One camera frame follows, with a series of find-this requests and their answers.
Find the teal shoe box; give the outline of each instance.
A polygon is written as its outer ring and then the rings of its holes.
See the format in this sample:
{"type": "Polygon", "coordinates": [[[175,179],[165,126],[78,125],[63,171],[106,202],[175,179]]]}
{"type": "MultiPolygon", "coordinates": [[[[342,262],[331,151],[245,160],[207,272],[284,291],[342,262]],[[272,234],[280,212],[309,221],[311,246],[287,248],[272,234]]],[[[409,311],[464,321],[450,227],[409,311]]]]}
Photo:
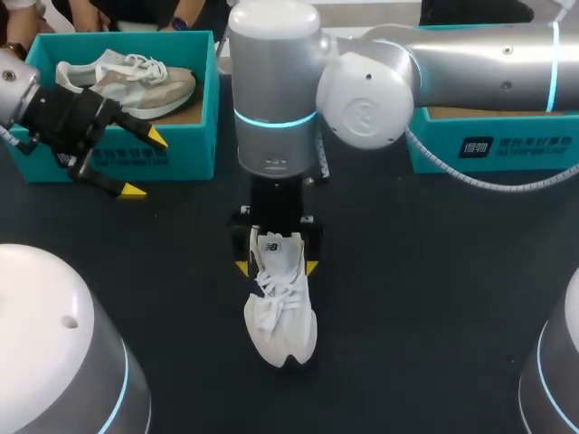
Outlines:
{"type": "MultiPolygon", "coordinates": [[[[479,26],[424,29],[435,32],[472,27],[479,26]]],[[[579,116],[575,113],[541,116],[524,112],[418,108],[410,129],[435,156],[463,173],[566,170],[579,164],[579,116]],[[437,110],[447,110],[449,116],[431,116],[437,110]]],[[[412,144],[408,147],[415,173],[443,172],[412,144]]]]}
{"type": "MultiPolygon", "coordinates": [[[[66,33],[39,35],[27,63],[38,68],[41,84],[53,88],[59,61],[88,64],[106,49],[122,54],[141,54],[162,61],[167,67],[194,72],[198,89],[203,86],[200,123],[155,125],[169,148],[155,152],[117,126],[107,128],[96,146],[91,166],[124,181],[210,180],[214,175],[217,118],[219,115],[219,73],[211,32],[154,33],[66,33]]],[[[201,92],[195,96],[201,98],[201,92]]],[[[28,131],[14,126],[10,132],[28,142],[28,131]]],[[[56,165],[51,150],[39,145],[30,156],[8,146],[28,183],[69,182],[66,170],[56,165]]]]}

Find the logo on box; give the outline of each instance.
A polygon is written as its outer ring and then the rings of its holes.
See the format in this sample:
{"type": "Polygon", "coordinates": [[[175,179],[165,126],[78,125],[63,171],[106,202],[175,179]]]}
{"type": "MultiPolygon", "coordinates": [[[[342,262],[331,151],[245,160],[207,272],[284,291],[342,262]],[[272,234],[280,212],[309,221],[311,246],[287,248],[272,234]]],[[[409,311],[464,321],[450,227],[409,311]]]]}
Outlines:
{"type": "Polygon", "coordinates": [[[493,137],[466,137],[462,142],[459,158],[485,158],[492,146],[493,137]]]}

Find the dark table surface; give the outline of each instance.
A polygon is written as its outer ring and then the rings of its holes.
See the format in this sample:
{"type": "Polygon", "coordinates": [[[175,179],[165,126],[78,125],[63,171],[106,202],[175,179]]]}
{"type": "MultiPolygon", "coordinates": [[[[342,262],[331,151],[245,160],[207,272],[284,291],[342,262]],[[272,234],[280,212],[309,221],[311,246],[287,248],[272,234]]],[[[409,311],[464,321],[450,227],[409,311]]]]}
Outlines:
{"type": "Polygon", "coordinates": [[[0,148],[0,242],[48,250],[84,277],[143,366],[153,431],[523,432],[518,374],[579,266],[579,179],[488,193],[414,175],[403,144],[364,153],[328,140],[332,180],[308,192],[327,224],[309,284],[317,359],[284,375],[243,322],[251,282],[225,224],[248,179],[227,81],[220,122],[214,180],[150,185],[144,203],[26,185],[0,148]]]}

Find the white shoelace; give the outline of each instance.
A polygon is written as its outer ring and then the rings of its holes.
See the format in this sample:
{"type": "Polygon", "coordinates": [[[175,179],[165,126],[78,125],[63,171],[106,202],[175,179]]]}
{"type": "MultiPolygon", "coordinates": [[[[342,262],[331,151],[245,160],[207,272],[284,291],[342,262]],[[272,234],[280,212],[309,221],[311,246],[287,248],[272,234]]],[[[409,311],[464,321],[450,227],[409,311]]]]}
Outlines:
{"type": "Polygon", "coordinates": [[[147,59],[140,54],[129,54],[125,57],[125,61],[132,61],[131,66],[135,70],[135,76],[128,77],[127,80],[148,80],[151,84],[158,84],[169,76],[165,64],[153,58],[147,59]]]}
{"type": "Polygon", "coordinates": [[[273,332],[281,312],[297,309],[301,301],[298,273],[286,276],[271,276],[260,271],[255,279],[263,291],[263,298],[255,300],[254,319],[257,327],[273,332]]]}

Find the shoe tongue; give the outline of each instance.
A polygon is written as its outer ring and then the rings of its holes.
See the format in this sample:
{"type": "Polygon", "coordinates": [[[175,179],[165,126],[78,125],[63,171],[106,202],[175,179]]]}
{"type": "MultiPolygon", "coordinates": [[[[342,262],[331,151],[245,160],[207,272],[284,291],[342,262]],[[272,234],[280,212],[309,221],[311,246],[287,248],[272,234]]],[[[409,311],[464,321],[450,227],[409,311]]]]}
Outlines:
{"type": "Polygon", "coordinates": [[[263,267],[270,275],[285,276],[296,271],[301,259],[298,240],[270,233],[258,237],[257,244],[263,267]]]}

